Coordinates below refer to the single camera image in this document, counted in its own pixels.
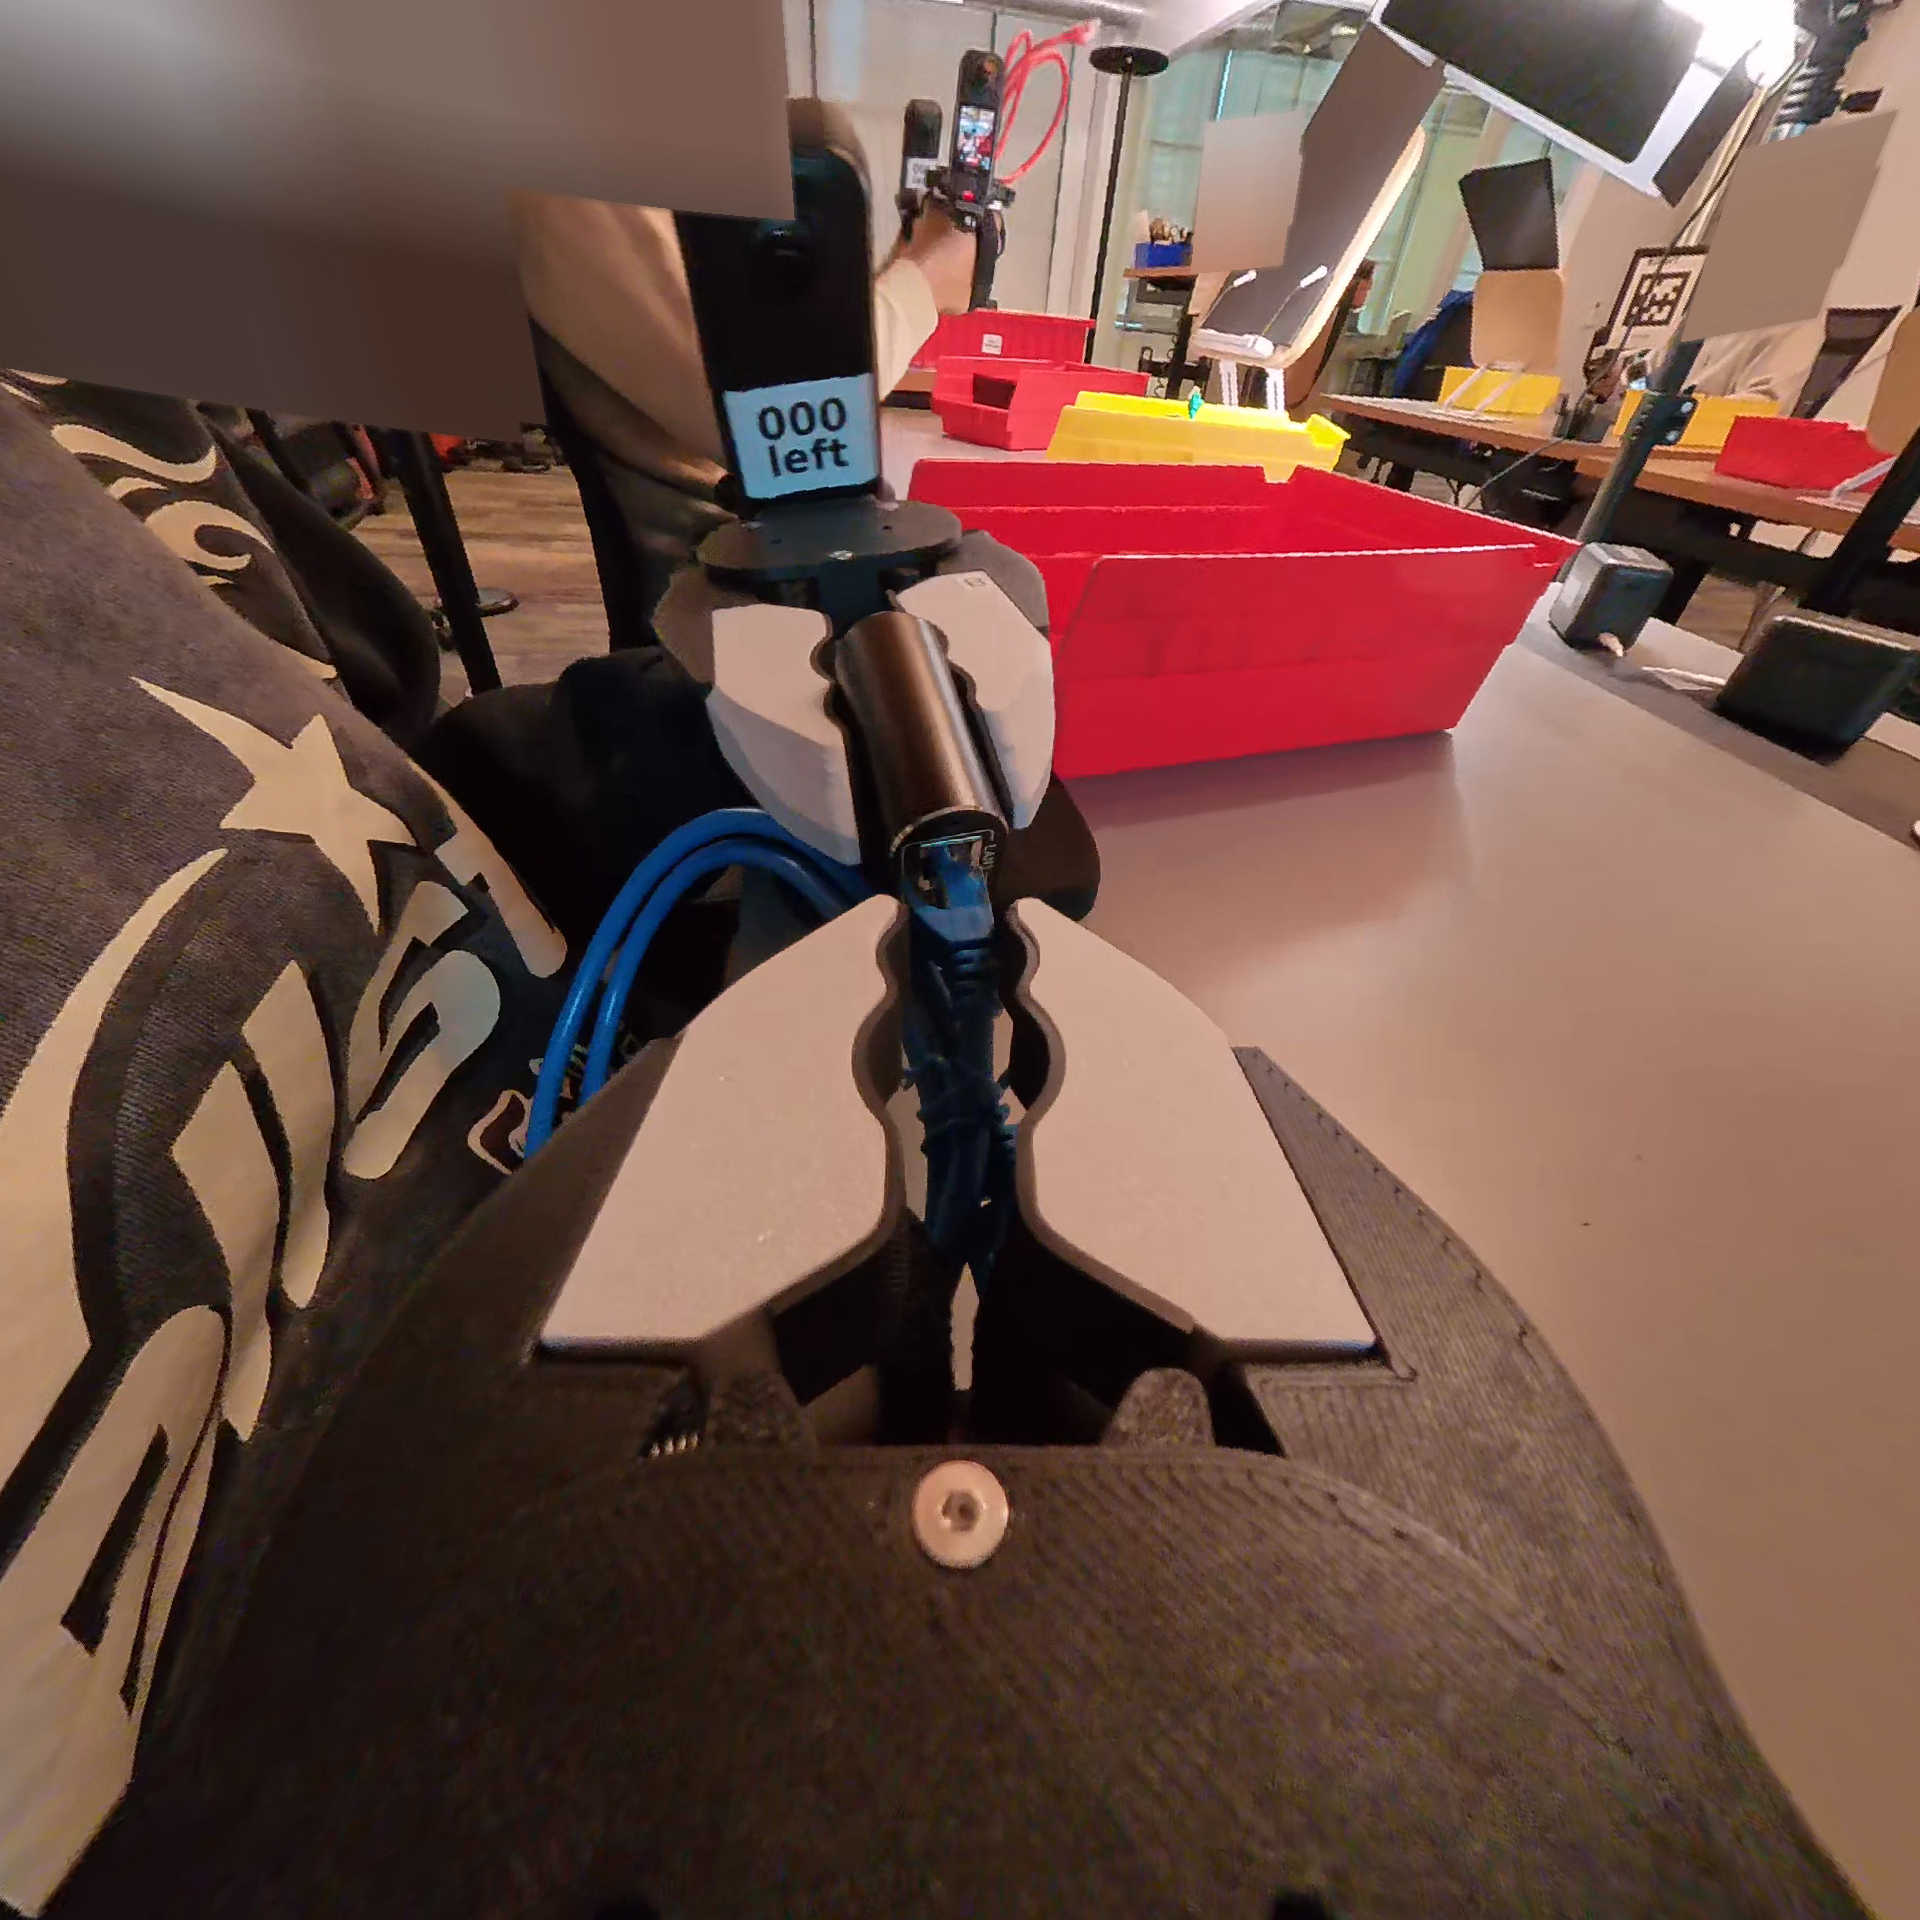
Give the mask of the red plastic bin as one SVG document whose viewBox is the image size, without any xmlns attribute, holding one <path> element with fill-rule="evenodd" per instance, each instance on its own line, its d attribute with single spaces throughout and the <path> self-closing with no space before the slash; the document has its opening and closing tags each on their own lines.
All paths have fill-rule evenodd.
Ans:
<svg viewBox="0 0 1920 1920">
<path fill-rule="evenodd" d="M 1084 393 L 1145 395 L 1142 369 L 1035 358 L 946 354 L 932 369 L 931 411 L 950 440 L 1046 449 L 1062 411 Z"/>
<path fill-rule="evenodd" d="M 1090 330 L 1088 318 L 979 306 L 942 314 L 910 365 L 932 369 L 950 355 L 1074 365 L 1086 361 Z"/>
<path fill-rule="evenodd" d="M 1849 423 L 1798 416 L 1738 416 L 1714 471 L 1744 485 L 1849 496 L 1875 489 L 1892 455 Z"/>
<path fill-rule="evenodd" d="M 1334 471 L 916 459 L 1027 554 L 1062 777 L 1455 729 L 1575 546 Z"/>
</svg>

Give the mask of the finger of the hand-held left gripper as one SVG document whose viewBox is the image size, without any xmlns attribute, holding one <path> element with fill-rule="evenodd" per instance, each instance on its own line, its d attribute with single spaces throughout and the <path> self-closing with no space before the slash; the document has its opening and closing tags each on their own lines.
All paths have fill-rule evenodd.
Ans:
<svg viewBox="0 0 1920 1920">
<path fill-rule="evenodd" d="M 815 853 L 863 859 L 849 737 L 830 714 L 817 607 L 751 603 L 711 614 L 707 713 L 720 753 L 760 807 Z"/>
<path fill-rule="evenodd" d="M 942 574 L 906 587 L 898 607 L 927 618 L 966 677 L 1007 790 L 1011 827 L 1035 822 L 1050 790 L 1057 695 L 1050 640 L 987 574 Z"/>
</svg>

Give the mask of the LED light panel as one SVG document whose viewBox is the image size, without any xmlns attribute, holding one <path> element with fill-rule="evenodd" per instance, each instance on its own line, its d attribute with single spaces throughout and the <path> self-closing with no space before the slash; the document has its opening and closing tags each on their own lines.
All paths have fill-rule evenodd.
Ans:
<svg viewBox="0 0 1920 1920">
<path fill-rule="evenodd" d="M 1738 51 L 1726 47 L 1721 51 L 1723 61 L 1716 57 L 1692 61 L 1638 159 L 1647 176 L 1643 189 L 1668 206 L 1687 195 L 1760 96 L 1764 77 L 1760 41 L 1753 38 Z"/>
<path fill-rule="evenodd" d="M 1641 155 L 1705 31 L 1666 2 L 1386 2 L 1377 23 L 1615 159 Z"/>
</svg>

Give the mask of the black clamp box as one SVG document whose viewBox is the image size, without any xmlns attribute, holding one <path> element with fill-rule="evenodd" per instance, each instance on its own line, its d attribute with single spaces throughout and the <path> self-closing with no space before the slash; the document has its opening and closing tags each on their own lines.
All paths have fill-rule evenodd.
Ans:
<svg viewBox="0 0 1920 1920">
<path fill-rule="evenodd" d="M 1548 625 L 1577 650 L 1623 655 L 1658 614 L 1671 583 L 1671 563 L 1641 546 L 1583 544 L 1554 583 Z"/>
<path fill-rule="evenodd" d="M 1916 637 L 1776 606 L 1713 711 L 1778 747 L 1832 763 L 1913 689 L 1916 677 Z"/>
</svg>

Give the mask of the person's printed dark sweatshirt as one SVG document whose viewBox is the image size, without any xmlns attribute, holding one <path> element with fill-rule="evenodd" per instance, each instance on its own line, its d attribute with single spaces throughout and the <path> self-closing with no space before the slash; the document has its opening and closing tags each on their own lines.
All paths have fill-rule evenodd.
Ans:
<svg viewBox="0 0 1920 1920">
<path fill-rule="evenodd" d="M 246 590 L 191 405 L 4 371 L 4 1914 L 208 1689 L 270 1531 L 505 1179 L 567 949 Z"/>
</svg>

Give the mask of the light stand pole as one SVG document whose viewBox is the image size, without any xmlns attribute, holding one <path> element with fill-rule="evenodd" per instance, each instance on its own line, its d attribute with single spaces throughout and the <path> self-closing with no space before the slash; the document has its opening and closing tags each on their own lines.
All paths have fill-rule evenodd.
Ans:
<svg viewBox="0 0 1920 1920">
<path fill-rule="evenodd" d="M 1671 339 L 1665 361 L 1658 365 L 1648 384 L 1643 411 L 1640 411 L 1634 430 L 1622 446 L 1600 490 L 1591 502 L 1591 512 L 1583 525 L 1585 544 L 1609 544 L 1615 538 L 1622 506 L 1632 496 L 1643 467 L 1648 465 L 1652 442 L 1665 433 L 1666 423 L 1678 414 L 1678 401 L 1690 393 L 1690 381 L 1703 345 L 1705 343 L 1702 338 Z"/>
</svg>

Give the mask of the another person's forearm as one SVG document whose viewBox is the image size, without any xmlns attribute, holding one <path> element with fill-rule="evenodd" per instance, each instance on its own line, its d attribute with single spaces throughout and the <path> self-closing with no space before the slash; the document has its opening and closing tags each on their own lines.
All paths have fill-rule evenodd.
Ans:
<svg viewBox="0 0 1920 1920">
<path fill-rule="evenodd" d="M 875 387 L 889 400 L 915 355 L 942 321 L 938 295 L 924 267 L 910 256 L 895 256 L 874 278 Z"/>
</svg>

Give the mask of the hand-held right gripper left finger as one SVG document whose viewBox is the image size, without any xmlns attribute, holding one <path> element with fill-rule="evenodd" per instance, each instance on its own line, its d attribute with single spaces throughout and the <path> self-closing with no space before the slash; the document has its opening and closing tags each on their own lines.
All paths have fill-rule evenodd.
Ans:
<svg viewBox="0 0 1920 1920">
<path fill-rule="evenodd" d="M 544 1319 L 547 1351 L 720 1352 L 889 1240 L 906 933 L 902 899 L 859 903 L 691 1022 Z"/>
</svg>

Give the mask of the black ethernet splitter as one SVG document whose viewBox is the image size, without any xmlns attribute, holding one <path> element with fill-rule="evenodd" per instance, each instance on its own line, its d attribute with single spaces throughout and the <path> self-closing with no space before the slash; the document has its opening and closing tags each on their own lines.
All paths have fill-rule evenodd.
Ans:
<svg viewBox="0 0 1920 1920">
<path fill-rule="evenodd" d="M 944 634 L 872 613 L 832 640 L 827 671 L 866 875 L 915 906 L 960 904 L 992 881 L 1014 825 Z"/>
</svg>

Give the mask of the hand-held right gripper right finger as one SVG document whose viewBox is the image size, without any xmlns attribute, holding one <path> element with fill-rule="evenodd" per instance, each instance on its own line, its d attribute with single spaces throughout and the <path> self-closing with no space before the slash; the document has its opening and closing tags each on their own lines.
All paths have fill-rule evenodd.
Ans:
<svg viewBox="0 0 1920 1920">
<path fill-rule="evenodd" d="M 1370 1352 L 1377 1329 L 1249 1069 L 1195 1003 L 1051 904 L 1007 918 L 1038 1243 L 1225 1352 Z"/>
</svg>

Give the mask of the black disc-top floor stand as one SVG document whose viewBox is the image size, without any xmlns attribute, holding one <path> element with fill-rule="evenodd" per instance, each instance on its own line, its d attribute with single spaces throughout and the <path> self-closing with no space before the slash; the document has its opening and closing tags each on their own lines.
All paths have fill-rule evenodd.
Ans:
<svg viewBox="0 0 1920 1920">
<path fill-rule="evenodd" d="M 1153 79 L 1168 70 L 1168 55 L 1153 46 L 1142 43 L 1105 43 L 1097 46 L 1090 55 L 1090 64 L 1097 74 L 1115 79 L 1115 104 L 1113 104 L 1113 128 L 1112 128 L 1112 149 L 1108 149 L 1108 170 L 1105 181 L 1103 207 L 1100 207 L 1100 224 L 1097 224 L 1097 239 L 1096 239 L 1096 267 L 1092 267 L 1092 289 L 1088 304 L 1088 338 L 1084 358 L 1090 365 L 1097 355 L 1097 329 L 1103 323 L 1103 306 L 1106 295 L 1106 275 L 1108 275 L 1108 253 L 1113 243 L 1113 216 L 1115 216 L 1115 201 L 1121 187 L 1121 165 L 1126 153 L 1126 137 L 1130 123 L 1130 104 L 1134 96 L 1134 87 L 1139 79 Z"/>
</svg>

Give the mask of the black pole with round disc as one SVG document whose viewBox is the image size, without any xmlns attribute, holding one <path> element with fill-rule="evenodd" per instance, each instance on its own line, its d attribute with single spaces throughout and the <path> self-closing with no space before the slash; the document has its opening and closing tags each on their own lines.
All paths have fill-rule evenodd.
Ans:
<svg viewBox="0 0 1920 1920">
<path fill-rule="evenodd" d="M 1807 575 L 1792 606 L 1808 616 L 1879 616 L 1897 632 L 1918 632 L 1918 558 L 1892 563 L 1900 528 L 1918 499 L 1918 433 L 1892 459 L 1838 546 Z"/>
</svg>

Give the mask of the fiducial marker sign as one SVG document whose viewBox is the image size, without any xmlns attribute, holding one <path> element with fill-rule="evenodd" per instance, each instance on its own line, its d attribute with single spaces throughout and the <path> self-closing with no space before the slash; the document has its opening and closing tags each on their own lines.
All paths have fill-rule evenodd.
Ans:
<svg viewBox="0 0 1920 1920">
<path fill-rule="evenodd" d="M 1705 246 L 1640 246 L 1607 319 L 1604 350 L 1663 352 L 1687 313 L 1707 256 Z"/>
</svg>

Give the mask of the wooden poster board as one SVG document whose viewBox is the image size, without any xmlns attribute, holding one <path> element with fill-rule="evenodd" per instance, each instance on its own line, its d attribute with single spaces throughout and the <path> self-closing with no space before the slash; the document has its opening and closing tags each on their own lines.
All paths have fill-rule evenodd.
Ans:
<svg viewBox="0 0 1920 1920">
<path fill-rule="evenodd" d="M 1218 275 L 1194 339 L 1239 400 L 1262 371 L 1288 408 L 1288 375 L 1334 323 L 1423 150 L 1439 64 L 1363 27 L 1311 112 L 1217 120 L 1204 138 L 1191 263 Z"/>
</svg>

